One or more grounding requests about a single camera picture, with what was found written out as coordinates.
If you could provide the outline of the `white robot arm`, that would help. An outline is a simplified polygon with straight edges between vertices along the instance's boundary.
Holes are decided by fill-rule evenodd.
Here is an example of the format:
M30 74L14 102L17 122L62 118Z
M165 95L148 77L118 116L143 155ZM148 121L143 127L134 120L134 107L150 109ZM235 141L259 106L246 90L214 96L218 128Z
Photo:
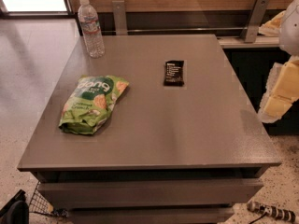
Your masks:
M285 62L274 63L266 82L266 92L259 105L262 123L274 123L299 99L299 0L259 28L259 33L278 36L279 48L291 55Z

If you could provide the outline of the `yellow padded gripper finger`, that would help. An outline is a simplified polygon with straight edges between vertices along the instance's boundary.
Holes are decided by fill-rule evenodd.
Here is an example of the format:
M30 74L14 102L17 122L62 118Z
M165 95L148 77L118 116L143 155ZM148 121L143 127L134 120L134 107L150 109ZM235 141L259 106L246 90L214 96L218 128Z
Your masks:
M258 117L263 123L274 123L299 99L299 57L291 56L284 64L274 63L265 87Z
M281 11L273 19L262 24L259 27L259 33L266 36L278 36L284 14L285 11Z

